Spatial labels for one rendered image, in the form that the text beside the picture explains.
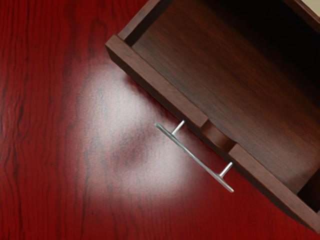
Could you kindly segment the dark wooden open drawer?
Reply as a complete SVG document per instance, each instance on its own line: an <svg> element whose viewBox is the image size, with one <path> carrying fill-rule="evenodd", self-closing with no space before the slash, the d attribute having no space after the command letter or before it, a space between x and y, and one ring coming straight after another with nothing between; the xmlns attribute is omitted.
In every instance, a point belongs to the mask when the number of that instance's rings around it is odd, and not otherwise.
<svg viewBox="0 0 320 240"><path fill-rule="evenodd" d="M320 234L320 32L283 0L149 0L110 58L285 214Z"/></svg>

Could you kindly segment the dark wooden cabinet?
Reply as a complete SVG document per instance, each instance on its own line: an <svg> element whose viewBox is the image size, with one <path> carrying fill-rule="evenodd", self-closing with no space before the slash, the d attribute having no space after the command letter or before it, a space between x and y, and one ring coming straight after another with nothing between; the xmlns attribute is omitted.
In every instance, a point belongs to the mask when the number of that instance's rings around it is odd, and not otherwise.
<svg viewBox="0 0 320 240"><path fill-rule="evenodd" d="M282 0L310 27L320 33L320 0Z"/></svg>

